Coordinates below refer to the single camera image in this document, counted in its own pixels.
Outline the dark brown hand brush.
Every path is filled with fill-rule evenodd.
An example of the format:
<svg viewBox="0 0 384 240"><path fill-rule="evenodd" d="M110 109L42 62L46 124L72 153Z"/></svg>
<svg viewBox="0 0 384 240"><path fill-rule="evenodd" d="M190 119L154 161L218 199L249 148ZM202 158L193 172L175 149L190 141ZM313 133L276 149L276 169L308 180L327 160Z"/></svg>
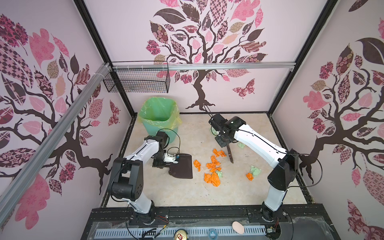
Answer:
<svg viewBox="0 0 384 240"><path fill-rule="evenodd" d="M213 115L215 115L214 113L211 112L209 106L203 106L203 109L205 110L205 112L209 115L209 117L211 118ZM234 163L234 158L233 158L233 155L232 155L232 150L231 150L231 147L230 147L230 144L227 145L226 147L221 147L221 148L225 148L227 150L227 154L228 154L228 157L229 157L229 160L230 162L233 164Z"/></svg>

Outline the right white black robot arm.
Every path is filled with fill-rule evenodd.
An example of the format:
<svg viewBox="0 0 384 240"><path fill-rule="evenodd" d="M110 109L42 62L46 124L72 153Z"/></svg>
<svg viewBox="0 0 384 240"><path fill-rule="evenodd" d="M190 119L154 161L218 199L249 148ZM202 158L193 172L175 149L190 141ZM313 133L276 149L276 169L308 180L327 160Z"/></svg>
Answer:
<svg viewBox="0 0 384 240"><path fill-rule="evenodd" d="M215 140L220 147L227 147L235 141L241 142L273 168L268 175L270 187L267 198L262 203L261 216L266 222L274 221L281 210L290 184L297 176L299 153L273 144L239 117L227 120L222 115L216 114L210 118L209 124L218 132Z"/></svg>

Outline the dark brown dustpan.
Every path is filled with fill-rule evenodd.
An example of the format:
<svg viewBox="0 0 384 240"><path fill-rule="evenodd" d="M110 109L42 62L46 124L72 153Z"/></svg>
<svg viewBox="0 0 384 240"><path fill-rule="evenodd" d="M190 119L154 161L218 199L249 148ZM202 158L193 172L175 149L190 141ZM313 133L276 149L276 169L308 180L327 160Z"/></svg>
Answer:
<svg viewBox="0 0 384 240"><path fill-rule="evenodd" d="M177 160L177 164L170 164L169 175L177 179L192 179L192 156L189 154L180 154Z"/></svg>

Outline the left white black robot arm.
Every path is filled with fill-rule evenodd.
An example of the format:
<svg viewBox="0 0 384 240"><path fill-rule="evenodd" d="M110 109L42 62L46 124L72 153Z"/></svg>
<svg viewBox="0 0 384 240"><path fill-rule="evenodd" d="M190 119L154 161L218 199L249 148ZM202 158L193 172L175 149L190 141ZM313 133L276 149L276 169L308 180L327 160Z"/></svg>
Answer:
<svg viewBox="0 0 384 240"><path fill-rule="evenodd" d="M155 136L147 136L142 145L132 154L114 160L107 187L112 200L127 202L138 214L150 213L154 204L143 193L144 164L152 157L165 159L164 149L168 138L168 135L162 131Z"/></svg>

